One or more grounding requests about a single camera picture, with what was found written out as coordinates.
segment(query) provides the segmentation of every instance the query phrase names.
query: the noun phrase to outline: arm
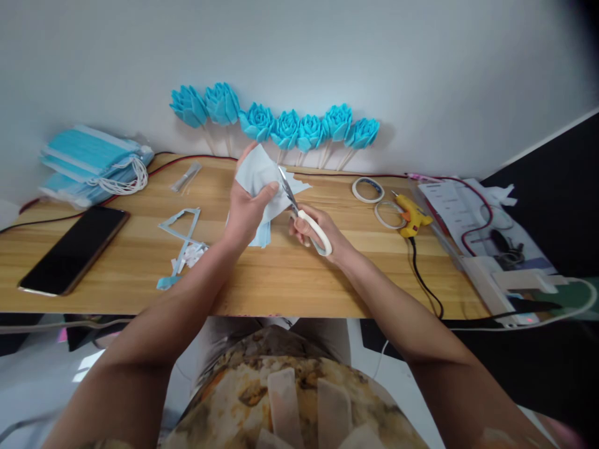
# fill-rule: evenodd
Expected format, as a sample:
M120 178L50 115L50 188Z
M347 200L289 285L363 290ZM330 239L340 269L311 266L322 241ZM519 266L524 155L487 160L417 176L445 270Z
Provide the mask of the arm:
M329 260L347 276L390 343L403 355L447 448L470 448L486 428L551 447L470 350L420 302L356 251L324 212L300 205L333 245ZM290 233L318 237L301 219Z
M255 147L250 145L238 161ZM44 448L77 448L114 438L155 448L168 380L175 362L204 324L278 189L252 198L236 181L225 232L183 279L140 313L90 369Z

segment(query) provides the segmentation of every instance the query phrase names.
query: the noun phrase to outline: blue paper flower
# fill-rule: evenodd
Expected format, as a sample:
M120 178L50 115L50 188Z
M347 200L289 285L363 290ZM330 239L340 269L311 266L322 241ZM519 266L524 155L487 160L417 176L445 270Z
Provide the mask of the blue paper flower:
M320 147L322 141L329 135L327 122L315 115L305 116L299 125L298 147L303 153Z
M239 100L227 83L216 83L214 89L206 88L206 108L214 123L221 126L237 123Z
M206 123L208 110L206 103L198 92L190 86L181 86L181 92L173 90L171 93L173 104L169 105L175 115L192 128L198 128Z
M348 136L345 138L345 146L352 147L354 150L360 150L372 145L379 133L380 124L375 119L368 120L363 118L354 123L349 129Z
M298 139L298 131L300 118L295 109L290 113L283 112L278 119L275 120L270 137L282 150L291 150L295 147L295 142Z
M351 127L351 107L345 103L339 106L332 106L329 112L324 116L329 135L334 142L345 140Z
M257 142L265 142L275 124L270 108L253 103L249 111L239 111L239 124L247 137Z

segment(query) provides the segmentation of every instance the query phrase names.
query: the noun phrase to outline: yellow glue gun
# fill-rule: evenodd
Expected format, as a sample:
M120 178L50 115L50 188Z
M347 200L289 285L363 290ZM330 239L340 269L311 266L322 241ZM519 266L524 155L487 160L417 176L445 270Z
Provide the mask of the yellow glue gun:
M427 226L432 223L432 217L426 215L420 206L410 200L406 195L398 195L394 191L391 192L395 195L395 202L397 205L406 211L403 212L401 216L406 219L407 225L399 231L399 234L403 238L414 237L421 226Z

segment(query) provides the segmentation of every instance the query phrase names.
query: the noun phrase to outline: surgical mask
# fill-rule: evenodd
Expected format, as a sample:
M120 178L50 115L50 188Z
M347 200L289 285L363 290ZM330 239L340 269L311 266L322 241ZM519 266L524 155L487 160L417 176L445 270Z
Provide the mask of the surgical mask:
M42 150L40 160L78 183L98 186L111 195L130 195L147 184L147 164L142 159L148 152L153 154L150 147L132 140L77 125L54 137ZM135 176L128 181L118 180L114 175L123 169L132 170Z
M135 152L126 156L126 158L135 157L144 168L144 173L146 173L145 167L152 161L154 156L151 148L141 146L132 140L121 140L121 142L130 148L135 148ZM113 192L104 188L106 184L109 186L131 185L139 179L139 170L132 163L126 164L124 167L119 167L119 164L117 166L113 165L104 173L102 177L102 183L104 184L101 185L99 182L94 182L93 178L91 178L91 181L85 181L85 179L90 179L90 172L81 168L80 164L71 164L49 154L44 154L42 159L46 165L54 168L57 173L51 175L39 187L40 191L51 198L66 201L77 209L88 208L110 198Z

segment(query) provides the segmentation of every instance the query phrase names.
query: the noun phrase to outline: smartphone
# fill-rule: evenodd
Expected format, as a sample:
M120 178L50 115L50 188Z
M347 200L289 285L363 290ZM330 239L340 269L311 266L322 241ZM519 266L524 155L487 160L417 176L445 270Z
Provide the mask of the smartphone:
M47 296L70 293L129 218L129 212L93 206L19 282L19 290Z

